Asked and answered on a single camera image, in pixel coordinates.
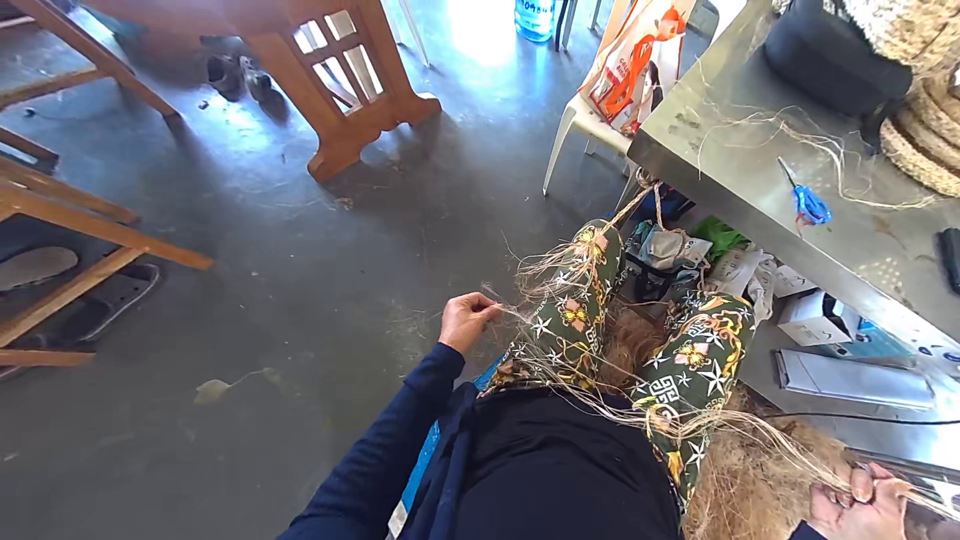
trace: blue scissors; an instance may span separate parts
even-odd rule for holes
[[[793,185],[793,198],[797,203],[797,221],[803,221],[804,225],[821,225],[833,219],[833,214],[830,213],[827,203],[817,197],[817,194],[809,187],[797,184],[795,180],[797,175],[786,164],[786,161],[777,156],[777,163],[783,169],[783,174],[790,185]]]

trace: black shoe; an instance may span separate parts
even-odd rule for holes
[[[206,81],[227,99],[239,97],[240,66],[236,59],[222,55],[206,59]]]
[[[240,57],[240,70],[243,72],[247,90],[256,101],[266,101],[274,96],[274,81],[265,71],[253,65],[250,57]]]

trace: blue water jug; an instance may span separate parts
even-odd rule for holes
[[[516,32],[531,41],[550,39],[557,16],[553,11],[554,3],[554,0],[516,0]]]

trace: patterned pants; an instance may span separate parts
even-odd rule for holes
[[[588,391],[596,387],[603,354],[603,328],[607,300],[626,276],[622,242],[616,228],[602,237],[602,220],[587,223],[574,238],[564,263],[572,266],[596,238],[596,274],[573,281],[569,266],[561,265],[553,280],[572,283],[563,297],[543,301],[510,348],[483,395],[517,387],[571,384]],[[691,410],[722,408],[730,396],[740,358],[754,335],[754,311],[748,302],[729,294],[690,290],[670,302],[665,329],[666,344],[649,358],[637,360],[640,381],[631,379],[621,390],[634,410],[653,408],[664,420]],[[693,495],[709,444],[703,431],[683,441],[653,430],[648,433],[657,459],[670,477],[681,512]]]

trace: hand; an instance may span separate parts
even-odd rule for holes
[[[479,292],[451,298],[444,307],[439,341],[466,356],[480,338],[487,321],[496,320],[499,316],[500,304]]]
[[[904,540],[906,482],[871,463],[853,469],[851,495],[838,495],[823,484],[810,486],[811,527],[827,540]]]

